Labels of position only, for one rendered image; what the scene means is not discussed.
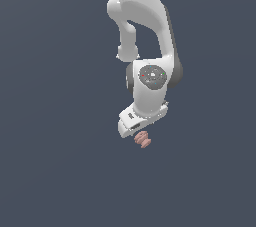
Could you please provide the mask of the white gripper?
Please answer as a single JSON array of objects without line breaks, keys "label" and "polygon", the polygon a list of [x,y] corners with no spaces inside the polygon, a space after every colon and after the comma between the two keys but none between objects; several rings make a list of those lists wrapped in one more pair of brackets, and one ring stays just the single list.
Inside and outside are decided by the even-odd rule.
[{"label": "white gripper", "polygon": [[163,118],[168,111],[168,102],[164,101],[159,112],[153,117],[141,117],[133,110],[133,105],[130,105],[119,114],[118,132],[122,138],[133,136],[135,132],[154,124],[159,119]]}]

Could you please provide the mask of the small pink ridged object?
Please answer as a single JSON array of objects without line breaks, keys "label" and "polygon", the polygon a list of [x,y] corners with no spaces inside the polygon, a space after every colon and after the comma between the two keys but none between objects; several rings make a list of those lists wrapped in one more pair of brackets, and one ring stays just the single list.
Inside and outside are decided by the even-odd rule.
[{"label": "small pink ridged object", "polygon": [[151,140],[148,138],[148,132],[147,131],[139,132],[135,136],[134,140],[137,144],[140,144],[142,148],[147,147],[151,143]]}]

